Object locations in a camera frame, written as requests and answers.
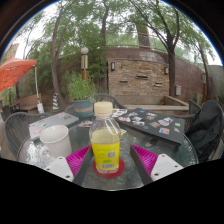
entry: bottle label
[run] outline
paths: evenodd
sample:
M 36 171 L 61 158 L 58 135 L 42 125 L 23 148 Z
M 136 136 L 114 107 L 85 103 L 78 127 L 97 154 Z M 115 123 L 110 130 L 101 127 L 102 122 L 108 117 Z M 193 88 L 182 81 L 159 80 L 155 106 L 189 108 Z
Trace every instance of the bottle label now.
M 109 145 L 92 143 L 96 167 L 100 170 L 114 170 L 119 166 L 120 142 Z

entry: plastic bottle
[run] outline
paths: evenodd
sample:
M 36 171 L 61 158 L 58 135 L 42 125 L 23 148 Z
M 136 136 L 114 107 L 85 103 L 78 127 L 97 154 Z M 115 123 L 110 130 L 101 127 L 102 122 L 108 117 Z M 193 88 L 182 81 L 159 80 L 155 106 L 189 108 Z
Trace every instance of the plastic bottle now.
M 121 131 L 112 117 L 112 111 L 111 102 L 94 104 L 96 118 L 90 127 L 89 136 L 99 173 L 115 173 L 119 168 Z

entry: potted plant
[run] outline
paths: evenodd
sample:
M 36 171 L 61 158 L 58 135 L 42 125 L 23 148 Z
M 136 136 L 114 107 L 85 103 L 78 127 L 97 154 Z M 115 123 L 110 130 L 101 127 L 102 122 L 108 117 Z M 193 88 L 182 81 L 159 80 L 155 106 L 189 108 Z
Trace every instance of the potted plant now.
M 85 81 L 81 75 L 72 75 L 68 93 L 75 107 L 77 117 L 83 118 L 93 114 L 93 102 L 96 88 L 91 79 Z

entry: patio umbrella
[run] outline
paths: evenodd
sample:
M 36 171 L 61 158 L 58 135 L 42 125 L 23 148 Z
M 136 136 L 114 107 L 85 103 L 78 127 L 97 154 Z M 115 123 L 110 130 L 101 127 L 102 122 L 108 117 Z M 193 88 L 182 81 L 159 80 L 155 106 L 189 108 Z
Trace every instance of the patio umbrella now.
M 0 92 L 14 86 L 30 69 L 35 67 L 37 100 L 39 106 L 42 107 L 38 95 L 36 65 L 37 60 L 19 59 L 13 56 L 9 57 L 5 63 L 0 66 Z

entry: bench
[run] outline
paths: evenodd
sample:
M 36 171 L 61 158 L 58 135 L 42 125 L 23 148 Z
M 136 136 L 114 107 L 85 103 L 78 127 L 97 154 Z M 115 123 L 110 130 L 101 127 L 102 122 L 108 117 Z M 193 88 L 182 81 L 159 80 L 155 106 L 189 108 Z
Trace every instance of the bench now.
M 38 114 L 37 109 L 37 95 L 27 96 L 23 98 L 19 98 L 18 100 L 15 100 L 15 104 L 20 103 L 20 109 L 21 110 L 27 110 L 29 114 Z

